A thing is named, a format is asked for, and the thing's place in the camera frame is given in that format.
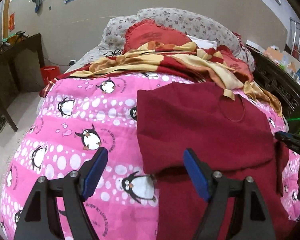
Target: beige wall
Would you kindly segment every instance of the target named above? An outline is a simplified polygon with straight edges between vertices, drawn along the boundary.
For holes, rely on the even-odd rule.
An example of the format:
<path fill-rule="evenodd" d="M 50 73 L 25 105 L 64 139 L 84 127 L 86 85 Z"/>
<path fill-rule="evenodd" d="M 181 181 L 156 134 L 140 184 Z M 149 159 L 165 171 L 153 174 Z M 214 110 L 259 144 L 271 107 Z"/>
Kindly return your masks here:
<path fill-rule="evenodd" d="M 149 7 L 180 8 L 205 15 L 240 33 L 244 41 L 249 39 L 264 48 L 276 44 L 283 49 L 287 39 L 286 28 L 261 0 L 75 0 L 68 4 L 45 0 L 39 14 L 29 1 L 11 1 L 9 15 L 15 12 L 13 32 L 40 32 L 44 56 L 60 65 L 79 60 L 97 46 L 109 19 L 135 15 Z"/>

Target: wooden table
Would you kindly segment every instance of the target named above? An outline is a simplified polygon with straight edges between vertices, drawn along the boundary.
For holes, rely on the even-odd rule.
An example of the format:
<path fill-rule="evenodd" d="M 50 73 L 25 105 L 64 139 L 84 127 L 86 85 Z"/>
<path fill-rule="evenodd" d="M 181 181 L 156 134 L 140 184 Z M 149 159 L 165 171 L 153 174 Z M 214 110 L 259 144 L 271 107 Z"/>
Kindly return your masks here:
<path fill-rule="evenodd" d="M 247 46 L 256 62 L 254 80 L 281 102 L 286 119 L 300 117 L 300 85 L 276 63 L 254 48 Z M 300 120 L 288 121 L 289 132 L 300 132 Z"/>
<path fill-rule="evenodd" d="M 41 34 L 40 33 L 30 36 L 27 39 L 13 45 L 13 46 L 10 46 L 5 51 L 0 53 L 0 65 L 8 64 L 9 70 L 11 72 L 13 81 L 17 87 L 18 93 L 21 91 L 21 86 L 20 86 L 20 80 L 18 78 L 16 66 L 14 63 L 14 59 L 20 52 L 22 52 L 25 49 L 29 49 L 32 52 L 37 52 L 40 68 L 44 67 L 44 58 L 43 58 L 43 52 L 42 52 Z M 10 124 L 11 128 L 15 132 L 18 130 L 16 124 L 12 120 L 11 116 L 9 115 L 9 113 L 1 99 L 0 99 L 0 115 L 5 116 L 8 123 Z"/>

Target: floor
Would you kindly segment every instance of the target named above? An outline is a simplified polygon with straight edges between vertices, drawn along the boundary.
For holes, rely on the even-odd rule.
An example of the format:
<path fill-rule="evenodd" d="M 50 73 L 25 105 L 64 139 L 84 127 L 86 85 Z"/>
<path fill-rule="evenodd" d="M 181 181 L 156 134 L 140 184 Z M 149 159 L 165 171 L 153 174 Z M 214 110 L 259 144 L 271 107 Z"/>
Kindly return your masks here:
<path fill-rule="evenodd" d="M 0 133 L 0 194 L 2 175 L 9 165 L 10 155 L 14 154 L 14 151 L 18 148 L 18 141 L 34 123 L 39 101 L 38 92 L 21 93 L 8 108 L 8 112 L 17 125 L 18 131 L 15 133 L 10 125 L 7 124 Z M 0 235 L 5 239 L 1 227 Z"/>

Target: dark wooden cabinet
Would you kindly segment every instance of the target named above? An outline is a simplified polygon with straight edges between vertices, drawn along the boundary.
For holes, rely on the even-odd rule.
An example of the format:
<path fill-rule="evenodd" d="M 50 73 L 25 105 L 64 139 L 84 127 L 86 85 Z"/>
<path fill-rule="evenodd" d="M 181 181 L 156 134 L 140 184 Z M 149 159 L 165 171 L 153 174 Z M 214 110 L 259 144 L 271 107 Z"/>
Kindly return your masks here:
<path fill-rule="evenodd" d="M 300 117 L 300 85 L 292 77 L 267 57 L 249 48 L 256 68 L 253 72 L 255 82 L 275 95 L 281 102 L 282 113 L 286 119 Z M 289 132 L 300 132 L 300 120 L 288 121 Z"/>

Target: bolt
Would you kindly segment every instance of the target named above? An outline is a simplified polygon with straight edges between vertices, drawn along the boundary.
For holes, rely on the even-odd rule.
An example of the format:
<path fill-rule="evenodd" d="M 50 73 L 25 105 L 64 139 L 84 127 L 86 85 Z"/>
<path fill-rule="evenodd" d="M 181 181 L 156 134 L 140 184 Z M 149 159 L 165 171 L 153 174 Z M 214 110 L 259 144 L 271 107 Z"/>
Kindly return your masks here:
<path fill-rule="evenodd" d="M 246 180 L 247 180 L 247 182 L 250 182 L 250 183 L 254 182 L 253 177 L 251 177 L 251 176 L 246 177 Z"/>
<path fill-rule="evenodd" d="M 45 176 L 41 176 L 41 177 L 38 178 L 38 182 L 39 182 L 39 183 L 42 183 L 42 182 L 44 182 L 45 180 L 46 180 L 46 177 L 45 177 Z"/>
<path fill-rule="evenodd" d="M 71 178 L 75 178 L 76 176 L 78 176 L 79 172 L 78 171 L 71 171 L 70 172 L 70 177 Z"/>
<path fill-rule="evenodd" d="M 222 173 L 221 173 L 220 171 L 215 171 L 215 172 L 213 173 L 213 176 L 214 176 L 215 178 L 221 178 L 221 177 L 222 177 Z"/>

